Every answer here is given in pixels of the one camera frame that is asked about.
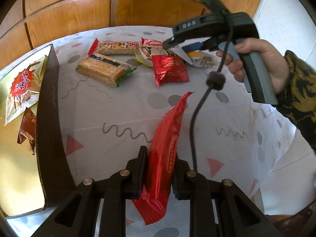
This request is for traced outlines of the camouflage sleeve forearm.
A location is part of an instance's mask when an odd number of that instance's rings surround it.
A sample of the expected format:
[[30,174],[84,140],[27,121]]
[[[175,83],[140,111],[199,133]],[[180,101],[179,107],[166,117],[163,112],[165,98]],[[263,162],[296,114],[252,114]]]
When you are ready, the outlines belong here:
[[285,89],[276,98],[276,109],[296,126],[312,150],[315,150],[315,69],[288,50],[289,66]]

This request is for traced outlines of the person's right hand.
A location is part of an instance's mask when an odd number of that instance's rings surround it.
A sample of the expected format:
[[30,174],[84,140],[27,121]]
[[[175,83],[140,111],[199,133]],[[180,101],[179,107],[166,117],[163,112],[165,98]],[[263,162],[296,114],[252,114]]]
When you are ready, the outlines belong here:
[[[248,38],[235,45],[235,50],[241,54],[249,54],[252,51],[260,53],[271,77],[275,95],[279,95],[284,91],[289,80],[289,65],[271,43],[266,40]],[[243,82],[245,73],[241,60],[233,59],[232,55],[228,54],[224,60],[224,65],[228,67],[236,81]]]

